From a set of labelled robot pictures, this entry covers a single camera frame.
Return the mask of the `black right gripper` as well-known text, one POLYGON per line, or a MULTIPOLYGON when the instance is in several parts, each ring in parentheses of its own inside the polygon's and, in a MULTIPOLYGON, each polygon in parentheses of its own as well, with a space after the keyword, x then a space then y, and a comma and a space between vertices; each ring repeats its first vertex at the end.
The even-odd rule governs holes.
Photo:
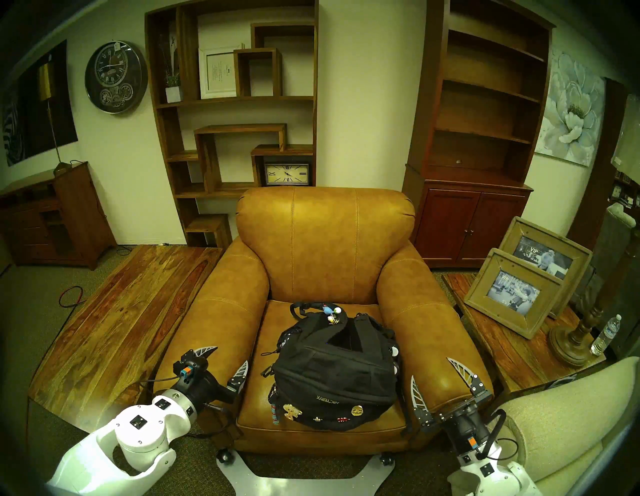
POLYGON ((445 431, 453 451, 457 455, 466 455, 475 451, 488 455, 494 443, 492 434, 482 420, 478 405, 484 405, 493 397, 484 381, 466 365, 447 357, 457 374, 465 382, 473 399, 463 401, 433 416, 419 390, 415 376, 410 379, 410 397, 414 415, 423 431, 429 431, 434 421, 445 431))

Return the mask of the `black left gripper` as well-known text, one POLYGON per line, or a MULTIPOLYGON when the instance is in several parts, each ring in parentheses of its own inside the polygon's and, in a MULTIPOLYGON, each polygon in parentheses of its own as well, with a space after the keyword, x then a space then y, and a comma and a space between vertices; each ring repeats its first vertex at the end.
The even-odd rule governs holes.
POLYGON ((190 349, 180 359, 178 381, 173 385, 174 391, 184 396, 197 412, 204 410, 205 405, 214 401, 232 404, 239 395, 247 380, 249 363, 244 361, 235 374, 220 385, 217 379, 207 370, 208 358, 218 349, 217 346, 204 346, 190 349))

